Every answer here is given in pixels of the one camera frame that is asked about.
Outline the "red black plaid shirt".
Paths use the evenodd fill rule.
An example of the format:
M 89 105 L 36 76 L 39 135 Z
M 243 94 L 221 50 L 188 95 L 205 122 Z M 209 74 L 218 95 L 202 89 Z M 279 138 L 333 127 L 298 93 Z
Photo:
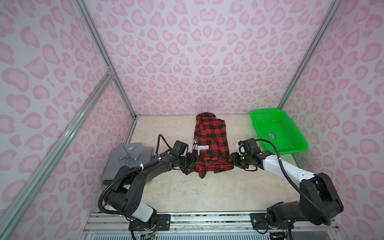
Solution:
M 230 160 L 226 122 L 213 113 L 201 113 L 196 117 L 193 154 L 197 156 L 195 171 L 200 178 L 208 172 L 215 174 L 234 168 Z

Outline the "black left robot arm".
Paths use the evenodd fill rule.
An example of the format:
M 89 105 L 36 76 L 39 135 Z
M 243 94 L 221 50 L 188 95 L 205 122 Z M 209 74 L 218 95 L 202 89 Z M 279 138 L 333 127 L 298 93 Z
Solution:
M 197 156 L 192 153 L 187 153 L 185 156 L 162 153 L 154 155 L 150 162 L 140 164 L 138 167 L 121 167 L 99 197 L 100 212 L 122 215 L 152 225 L 157 211 L 141 202 L 146 183 L 175 168 L 188 175 L 194 171 L 196 162 Z

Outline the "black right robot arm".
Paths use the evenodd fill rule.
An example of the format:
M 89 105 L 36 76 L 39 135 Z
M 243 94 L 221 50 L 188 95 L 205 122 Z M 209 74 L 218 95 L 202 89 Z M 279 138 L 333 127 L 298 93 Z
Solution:
M 230 163 L 247 171 L 249 166 L 275 174 L 287 181 L 300 195 L 298 201 L 279 202 L 267 208 L 269 227 L 277 228 L 288 221 L 308 221 L 316 226 L 331 225 L 331 220 L 344 211 L 344 205 L 325 173 L 314 174 L 282 160 L 270 151 L 240 155 L 232 153 Z

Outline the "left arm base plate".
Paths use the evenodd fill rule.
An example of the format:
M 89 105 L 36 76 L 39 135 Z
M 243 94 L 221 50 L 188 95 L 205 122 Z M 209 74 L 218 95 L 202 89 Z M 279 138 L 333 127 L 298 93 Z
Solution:
M 171 224 L 171 215 L 154 213 L 147 222 L 135 219 L 130 222 L 129 230 L 133 231 L 168 231 Z

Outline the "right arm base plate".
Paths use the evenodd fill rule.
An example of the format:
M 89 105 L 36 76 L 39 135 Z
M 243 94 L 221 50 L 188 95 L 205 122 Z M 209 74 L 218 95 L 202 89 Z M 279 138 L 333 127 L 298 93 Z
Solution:
M 273 222 L 273 220 L 267 218 L 267 213 L 250 213 L 251 224 L 254 230 L 259 230 L 260 232 L 268 229 L 272 230 L 282 230 L 285 227 L 288 227 L 292 220 L 287 220 L 283 222 Z

